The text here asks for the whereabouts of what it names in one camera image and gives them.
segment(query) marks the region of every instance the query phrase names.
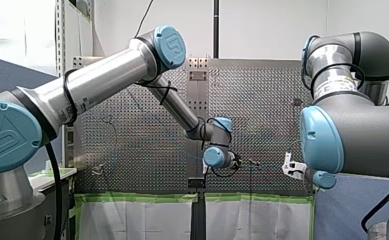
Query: metal stand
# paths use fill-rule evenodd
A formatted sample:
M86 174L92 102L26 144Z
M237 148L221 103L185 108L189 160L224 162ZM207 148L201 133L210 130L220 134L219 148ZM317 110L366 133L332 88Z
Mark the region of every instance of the metal stand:
M3 217L0 215L0 240L8 239L44 239L46 225L51 224L51 217L46 217L46 204L43 194L36 194L31 206L26 210Z

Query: white wall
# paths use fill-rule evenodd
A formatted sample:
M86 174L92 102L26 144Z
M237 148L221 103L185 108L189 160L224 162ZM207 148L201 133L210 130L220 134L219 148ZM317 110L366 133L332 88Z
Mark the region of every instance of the white wall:
M220 2L220 58L299 60L309 36L326 35L327 1Z
M96 0L94 54L110 55L125 48L150 0ZM326 1L220 1L220 57L299 59L311 34L326 33ZM189 56L213 55L213 0L153 2L141 32L161 24L175 26Z
M111 55L125 49L134 37L150 0L95 0L94 54ZM188 54L212 55L212 0L154 1L140 33L169 24L182 34Z
M328 0L327 31L328 35L373 31L389 40L389 1Z

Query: perforated metal panel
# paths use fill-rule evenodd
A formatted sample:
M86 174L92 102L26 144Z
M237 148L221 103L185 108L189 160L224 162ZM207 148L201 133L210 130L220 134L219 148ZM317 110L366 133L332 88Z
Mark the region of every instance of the perforated metal panel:
M210 116L232 118L232 150L262 162L261 170L247 167L231 178L208 175L206 191L306 195L303 183L284 176L281 169L285 151L299 139L299 113L310 100L301 85L300 63L209 59L205 71ZM185 67L165 74L184 99L187 74ZM202 94L198 84L189 86ZM295 98L303 104L293 106ZM147 89L132 86L77 121L76 190L185 193L187 172L192 172L187 167L201 160L188 153L187 141L159 101ZM293 150L294 160L301 161L299 144ZM97 175L100 166L103 172Z
M165 74L186 95L186 70ZM75 129L78 192L186 192L186 139L146 89L131 86L81 116ZM98 175L100 166L103 173Z
M310 93L300 81L298 61L214 60L209 62L209 112L234 121L231 149L262 163L231 178L208 176L207 190L304 195L304 185L282 173L285 152L299 140L299 113ZM303 101L294 106L295 98ZM293 158L301 161L299 144Z

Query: green tape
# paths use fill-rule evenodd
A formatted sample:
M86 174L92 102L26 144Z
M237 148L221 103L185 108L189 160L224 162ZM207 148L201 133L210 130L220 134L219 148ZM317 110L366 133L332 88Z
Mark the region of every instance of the green tape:
M75 195L76 239L79 240L82 205L90 202L190 203L197 202L197 194L151 195L138 193L88 193Z
M76 204L75 204L75 214L76 214L76 240L79 240L79 234L80 234L80 229L81 229L81 211L82 211L82 203L81 201L78 201L76 198Z
M310 230L309 230L309 239L315 239L315 200L311 202L310 206Z
M315 199L314 197L292 197L270 194L248 194L248 193L206 193L207 202L234 202L234 201L261 201L261 202L282 202L295 204L310 204L310 240L314 239L315 224ZM90 202L139 202L139 203L187 203L197 202L197 194L166 194L151 195L138 193L89 193L75 195L76 206L76 239L79 240L81 227L82 205Z
M206 202L233 202L245 200L298 204L311 204L312 202L314 202L313 197L278 196L258 193L206 193Z

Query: gray joint housing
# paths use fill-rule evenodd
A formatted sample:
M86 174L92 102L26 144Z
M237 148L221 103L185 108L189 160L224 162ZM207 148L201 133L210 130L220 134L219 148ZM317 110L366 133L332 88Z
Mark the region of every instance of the gray joint housing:
M328 45L340 45L348 50L351 55L346 56L346 59L351 59L348 63L360 67L365 73L366 81L359 91L366 94L376 105L382 105L389 81L389 41L373 32L317 38L310 44L307 61L315 51ZM306 73L312 75L310 69L306 69Z
M389 106L375 106L360 94L318 101L334 122L344 150L341 172L389 177Z

